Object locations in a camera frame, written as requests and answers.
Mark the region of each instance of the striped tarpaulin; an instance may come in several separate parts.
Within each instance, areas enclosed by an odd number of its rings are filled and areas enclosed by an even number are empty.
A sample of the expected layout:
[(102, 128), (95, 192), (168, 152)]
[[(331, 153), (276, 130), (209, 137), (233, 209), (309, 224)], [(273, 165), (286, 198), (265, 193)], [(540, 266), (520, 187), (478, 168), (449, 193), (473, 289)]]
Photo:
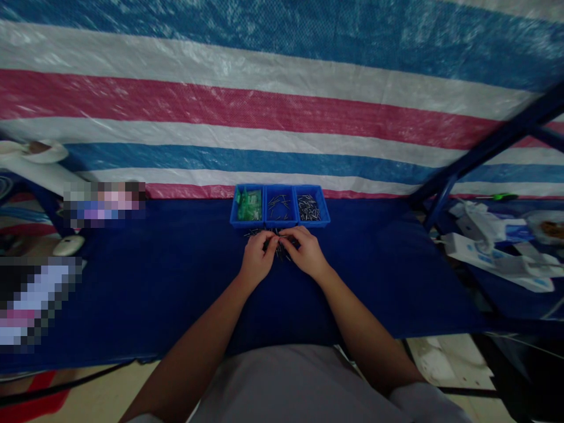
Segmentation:
[[(564, 6), (482, 3), (6, 0), (0, 129), (153, 197), (405, 196), (564, 76)], [(525, 139), (453, 192), (564, 196), (563, 159)]]

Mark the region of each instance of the shirt sleeve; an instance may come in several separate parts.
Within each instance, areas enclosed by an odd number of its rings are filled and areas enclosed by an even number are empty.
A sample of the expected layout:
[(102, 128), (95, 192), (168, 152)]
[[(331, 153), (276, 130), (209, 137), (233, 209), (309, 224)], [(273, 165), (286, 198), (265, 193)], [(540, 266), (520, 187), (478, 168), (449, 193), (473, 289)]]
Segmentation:
[(390, 401), (415, 423), (472, 423), (462, 408), (427, 383), (397, 388), (390, 395)]
[(163, 421), (156, 418), (152, 414), (142, 414), (128, 421), (127, 423), (163, 423)]

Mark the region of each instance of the gray shirt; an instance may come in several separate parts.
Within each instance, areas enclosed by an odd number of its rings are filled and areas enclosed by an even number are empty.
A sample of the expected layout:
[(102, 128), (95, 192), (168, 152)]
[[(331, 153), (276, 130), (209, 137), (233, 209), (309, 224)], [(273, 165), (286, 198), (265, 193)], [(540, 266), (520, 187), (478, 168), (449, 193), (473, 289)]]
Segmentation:
[[(429, 384), (398, 388), (386, 399), (335, 348), (319, 345), (259, 348), (229, 358), (189, 421), (471, 423)], [(130, 423), (161, 422), (142, 415)]]

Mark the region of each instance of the small metal parts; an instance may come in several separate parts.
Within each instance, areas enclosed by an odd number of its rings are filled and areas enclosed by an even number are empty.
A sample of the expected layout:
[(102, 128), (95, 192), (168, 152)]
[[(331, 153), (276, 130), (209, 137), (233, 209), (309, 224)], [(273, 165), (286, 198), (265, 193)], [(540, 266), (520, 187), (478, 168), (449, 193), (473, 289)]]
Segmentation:
[(283, 204), (284, 207), (287, 208), (288, 211), (290, 211), (289, 204), (291, 203), (291, 200), (286, 199), (286, 197), (288, 197), (288, 196), (285, 195), (285, 194), (281, 194), (281, 195), (277, 195), (276, 197), (274, 197), (270, 200), (270, 202), (268, 203), (268, 210), (270, 211), (269, 217), (268, 217), (269, 220), (288, 220), (289, 219), (287, 212), (284, 214), (284, 216), (279, 215), (277, 217), (273, 217), (274, 209), (275, 209), (275, 206), (277, 204)]
[(311, 195), (298, 196), (300, 220), (320, 220), (319, 206)]
[[(251, 237), (251, 236), (254, 236), (254, 235), (260, 233), (263, 230), (268, 230), (268, 229), (251, 229), (251, 230), (249, 230), (248, 233), (245, 234), (245, 236)], [(272, 232), (274, 232), (279, 238), (286, 238), (288, 241), (290, 241), (294, 245), (294, 247), (299, 248), (300, 245), (299, 245), (298, 241), (293, 236), (279, 235), (277, 228), (270, 229), (270, 230)], [(270, 242), (270, 240), (266, 240), (266, 242), (264, 243), (264, 246), (263, 246), (263, 251), (266, 251), (266, 249), (268, 248), (269, 242)], [(282, 245), (281, 242), (278, 242), (278, 246), (276, 247), (276, 252), (274, 254), (276, 255), (276, 257), (278, 257), (280, 259), (280, 261), (284, 261), (284, 259), (286, 259), (288, 261), (292, 261), (292, 258), (290, 257), (290, 253), (288, 252), (288, 250), (286, 250), (284, 248), (284, 246)]]

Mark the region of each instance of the blue stripe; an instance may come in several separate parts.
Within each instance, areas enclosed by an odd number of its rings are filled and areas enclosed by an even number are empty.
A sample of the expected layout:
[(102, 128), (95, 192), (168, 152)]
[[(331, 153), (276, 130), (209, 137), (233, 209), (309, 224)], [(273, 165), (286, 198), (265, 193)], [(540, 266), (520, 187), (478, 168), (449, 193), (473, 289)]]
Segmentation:
[(18, 207), (0, 207), (0, 216), (16, 217), (36, 223), (51, 223), (49, 217), (42, 211), (21, 209)]
[[(302, 173), (356, 176), (375, 181), (421, 184), (437, 171), (394, 160), (361, 156), (277, 153), (183, 145), (129, 143), (65, 144), (70, 156), (63, 165), (83, 170), (146, 167), (158, 169), (210, 169), (227, 172)], [(564, 166), (496, 164), (481, 166), (461, 182), (564, 183)]]
[(564, 74), (561, 23), (434, 0), (6, 0), (0, 18), (188, 39), (537, 92)]

